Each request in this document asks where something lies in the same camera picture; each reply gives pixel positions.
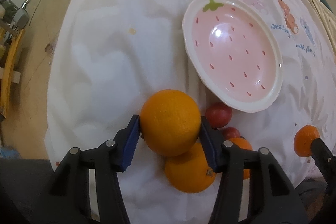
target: pink plate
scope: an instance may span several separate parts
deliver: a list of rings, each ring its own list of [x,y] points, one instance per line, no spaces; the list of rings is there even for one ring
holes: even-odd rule
[[[227,105],[257,112],[277,98],[282,57],[266,23],[239,0],[194,0],[185,47],[202,82]]]

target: cherry tomato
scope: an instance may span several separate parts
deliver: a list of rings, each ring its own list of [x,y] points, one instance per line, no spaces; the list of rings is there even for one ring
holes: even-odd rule
[[[208,107],[205,112],[212,128],[221,128],[226,126],[232,118],[232,108],[222,102],[217,102]]]
[[[222,134],[224,136],[225,140],[231,139],[231,138],[240,138],[240,132],[237,128],[234,127],[227,127],[222,130]]]

